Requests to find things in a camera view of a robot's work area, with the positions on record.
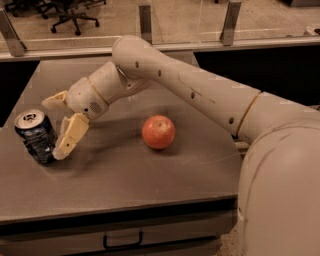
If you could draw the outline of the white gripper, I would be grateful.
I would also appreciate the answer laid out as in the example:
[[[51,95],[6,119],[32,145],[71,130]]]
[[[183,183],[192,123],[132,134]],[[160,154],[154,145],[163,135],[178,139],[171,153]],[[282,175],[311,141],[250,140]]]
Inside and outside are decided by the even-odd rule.
[[[53,149],[56,160],[63,160],[70,155],[88,131],[89,119],[97,119],[109,109],[87,77],[73,84],[68,92],[64,90],[44,99],[42,105],[49,110],[63,110],[68,106],[75,112],[70,118],[64,117],[62,120]]]

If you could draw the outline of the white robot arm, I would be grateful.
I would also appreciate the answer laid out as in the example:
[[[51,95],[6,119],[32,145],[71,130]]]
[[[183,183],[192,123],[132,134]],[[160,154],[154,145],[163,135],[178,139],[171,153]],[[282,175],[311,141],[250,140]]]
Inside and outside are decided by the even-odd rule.
[[[123,36],[112,59],[69,90],[43,100],[70,109],[55,159],[66,158],[116,100],[157,82],[249,149],[238,192],[239,256],[320,256],[320,112],[240,84]]]

